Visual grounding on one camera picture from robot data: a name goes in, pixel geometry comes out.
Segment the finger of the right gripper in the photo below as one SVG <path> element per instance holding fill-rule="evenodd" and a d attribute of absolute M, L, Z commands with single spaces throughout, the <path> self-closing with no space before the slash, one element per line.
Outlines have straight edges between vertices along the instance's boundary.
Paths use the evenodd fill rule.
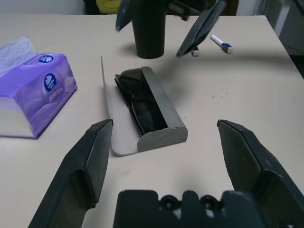
<path fill-rule="evenodd" d="M 225 1 L 216 0 L 212 5 L 202 11 L 177 51 L 176 57 L 182 57 L 188 54 L 206 39 L 224 8 Z"/>
<path fill-rule="evenodd" d="M 117 12 L 117 18 L 115 23 L 115 30 L 120 32 L 125 26 L 132 21 L 132 1 L 121 0 L 120 6 Z"/>

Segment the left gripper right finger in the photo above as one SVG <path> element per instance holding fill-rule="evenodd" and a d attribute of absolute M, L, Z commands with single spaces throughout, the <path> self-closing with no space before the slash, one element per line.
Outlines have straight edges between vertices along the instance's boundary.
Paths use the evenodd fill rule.
<path fill-rule="evenodd" d="M 271 228 L 302 228 L 304 196 L 255 134 L 228 120 L 217 123 L 224 161 L 236 191 L 250 191 Z"/>

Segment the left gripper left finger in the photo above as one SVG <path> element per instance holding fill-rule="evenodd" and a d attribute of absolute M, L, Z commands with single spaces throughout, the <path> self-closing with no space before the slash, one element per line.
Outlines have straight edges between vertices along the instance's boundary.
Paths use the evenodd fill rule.
<path fill-rule="evenodd" d="M 62 160 L 31 228 L 80 228 L 96 207 L 109 160 L 113 121 L 91 125 Z"/>

